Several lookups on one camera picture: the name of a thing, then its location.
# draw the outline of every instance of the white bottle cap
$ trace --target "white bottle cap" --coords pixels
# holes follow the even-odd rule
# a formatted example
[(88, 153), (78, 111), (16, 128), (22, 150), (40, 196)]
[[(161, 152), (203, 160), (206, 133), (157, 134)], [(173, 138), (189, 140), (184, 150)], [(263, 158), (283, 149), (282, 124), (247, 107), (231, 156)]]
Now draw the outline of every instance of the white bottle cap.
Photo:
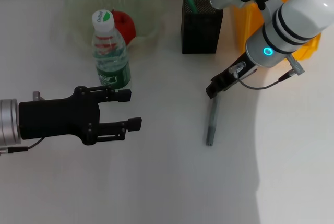
[(114, 17), (108, 10), (98, 10), (92, 15), (92, 23), (97, 32), (109, 32), (115, 27)]

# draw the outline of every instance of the yellow box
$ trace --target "yellow box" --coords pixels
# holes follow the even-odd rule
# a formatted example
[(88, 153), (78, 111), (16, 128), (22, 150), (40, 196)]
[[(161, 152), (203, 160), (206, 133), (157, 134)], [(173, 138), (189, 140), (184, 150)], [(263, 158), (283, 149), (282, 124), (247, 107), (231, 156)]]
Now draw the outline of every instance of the yellow box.
[[(237, 46), (241, 53), (245, 52), (247, 39), (263, 25), (264, 20), (261, 12), (258, 9), (256, 3), (249, 4), (248, 6), (238, 9), (233, 8)], [(321, 34), (309, 41), (307, 44), (300, 47), (293, 56), (301, 61), (310, 58), (312, 54), (318, 49)]]

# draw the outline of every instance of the apple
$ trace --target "apple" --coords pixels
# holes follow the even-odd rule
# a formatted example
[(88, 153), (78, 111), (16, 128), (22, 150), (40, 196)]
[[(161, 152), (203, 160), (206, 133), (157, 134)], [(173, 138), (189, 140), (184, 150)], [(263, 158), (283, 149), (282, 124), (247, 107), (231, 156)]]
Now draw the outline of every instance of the apple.
[(122, 11), (111, 11), (114, 16), (115, 27), (121, 33), (126, 45), (136, 36), (135, 24), (131, 17)]

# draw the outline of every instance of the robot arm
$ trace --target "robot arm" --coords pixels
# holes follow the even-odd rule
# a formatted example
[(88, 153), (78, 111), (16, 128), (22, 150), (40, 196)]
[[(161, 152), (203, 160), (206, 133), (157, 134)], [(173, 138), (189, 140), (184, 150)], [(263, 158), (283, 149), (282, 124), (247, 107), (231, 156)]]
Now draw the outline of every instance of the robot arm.
[[(65, 99), (44, 100), (34, 92), (33, 101), (19, 105), (15, 99), (0, 100), (0, 146), (20, 144), (21, 139), (72, 134), (85, 145), (124, 140), (126, 130), (138, 131), (141, 118), (100, 123), (101, 102), (127, 102), (130, 90), (116, 92), (111, 86), (77, 87)], [(4, 152), (28, 151), (28, 147), (1, 148)]]
[[(225, 8), (230, 4), (243, 6), (245, 0), (211, 0), (213, 7)], [(215, 76), (207, 88), (214, 98), (258, 67), (271, 68), (287, 59), (292, 70), (278, 81), (302, 74), (304, 70), (292, 53), (334, 23), (334, 0), (255, 0), (265, 19), (247, 41), (246, 52), (229, 69)]]

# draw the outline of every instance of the black mesh pen holder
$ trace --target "black mesh pen holder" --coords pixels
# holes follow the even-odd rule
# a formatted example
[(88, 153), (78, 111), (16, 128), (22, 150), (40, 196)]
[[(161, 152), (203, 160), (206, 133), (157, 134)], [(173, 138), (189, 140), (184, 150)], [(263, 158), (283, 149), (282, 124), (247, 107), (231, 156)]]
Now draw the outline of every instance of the black mesh pen holder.
[(210, 0), (195, 0), (195, 4), (197, 14), (183, 0), (182, 53), (216, 53), (224, 12), (215, 10)]

